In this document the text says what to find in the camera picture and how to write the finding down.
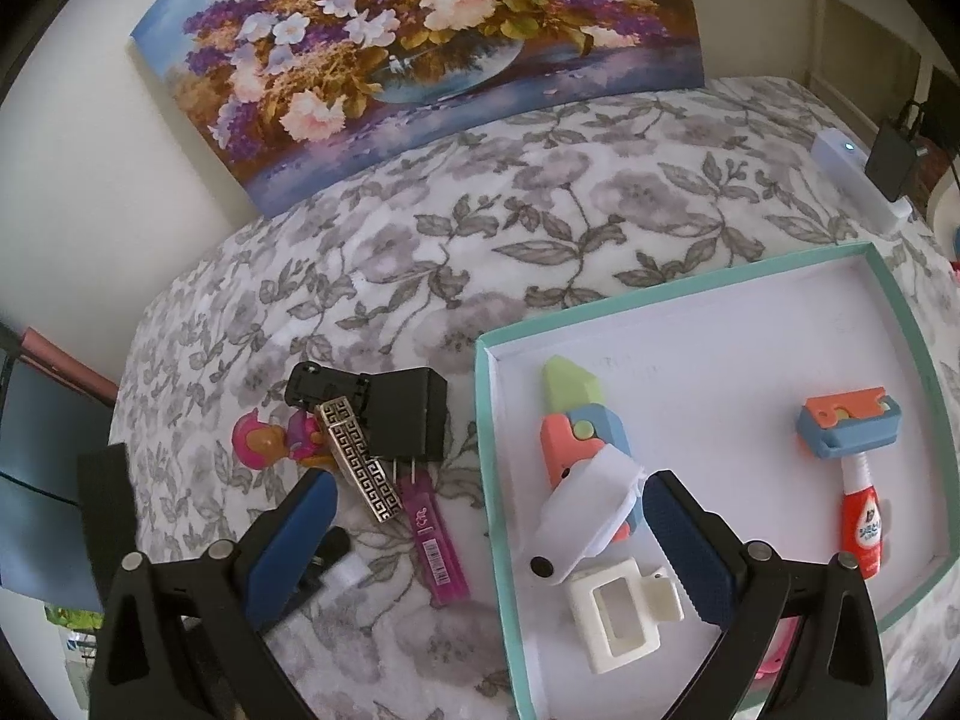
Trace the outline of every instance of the barcode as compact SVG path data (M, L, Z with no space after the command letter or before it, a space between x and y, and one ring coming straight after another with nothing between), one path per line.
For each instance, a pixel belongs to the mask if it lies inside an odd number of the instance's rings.
M424 541L424 554L426 562L430 563L430 570L433 572L433 581L437 584L449 584L450 574L446 570L446 564L443 562L443 555L440 555L440 546L435 538L430 541Z

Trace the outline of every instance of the canvas print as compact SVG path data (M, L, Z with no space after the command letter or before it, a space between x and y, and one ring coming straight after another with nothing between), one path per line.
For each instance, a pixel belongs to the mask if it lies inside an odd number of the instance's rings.
M157 0L133 39L265 215L493 119L703 83L692 0Z

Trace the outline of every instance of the bed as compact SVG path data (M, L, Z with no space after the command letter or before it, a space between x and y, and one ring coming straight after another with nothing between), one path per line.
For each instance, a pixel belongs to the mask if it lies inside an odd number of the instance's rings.
M443 138L227 239L147 309L112 440L130 447L152 560L236 538L294 485L253 473L232 425L286 421L285 376L430 365L449 381L448 459L435 473L473 600L437 610L397 523L374 528L342 490L339 524L371 567L332 608L268 643L320 716L515 717L473 422L474 341L532 314L808 247L870 240L923 329L956 433L960 301L930 230L874 236L839 210L809 147L843 127L786 79L621 95ZM960 658L957 568L882 637L891 718L919 717Z

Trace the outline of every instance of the blue plastic piece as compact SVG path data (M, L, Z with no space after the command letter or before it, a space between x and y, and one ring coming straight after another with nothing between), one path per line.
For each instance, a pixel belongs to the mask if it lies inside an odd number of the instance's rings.
M581 420L589 422L593 425L594 435L599 440L615 446L625 455L634 456L630 451L630 440L627 439L627 431L623 429L623 422L606 406L600 403L587 403L585 406L566 412L566 418L570 420L571 425ZM630 514L627 514L626 522L632 536L637 531L637 526L643 522L643 503L640 498L637 498L637 505L632 508Z
M726 631L736 612L736 579L656 475L643 486L643 512L700 619Z
M280 526L247 579L244 615L257 631L280 617L337 514L337 483L323 472Z
M901 417L901 407L889 395L880 399L889 408L879 416L865 419L840 419L832 428L822 428L806 408L797 418L797 434L810 451L824 460L837 460L857 452L886 446L896 440Z

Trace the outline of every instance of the power strip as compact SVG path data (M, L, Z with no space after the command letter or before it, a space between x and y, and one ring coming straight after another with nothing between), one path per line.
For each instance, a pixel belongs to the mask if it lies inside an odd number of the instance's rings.
M851 215L878 235L888 236L905 224L913 213L906 197L890 202L863 172L867 153L842 130L832 127L820 132L810 156L827 178L842 191L851 206Z

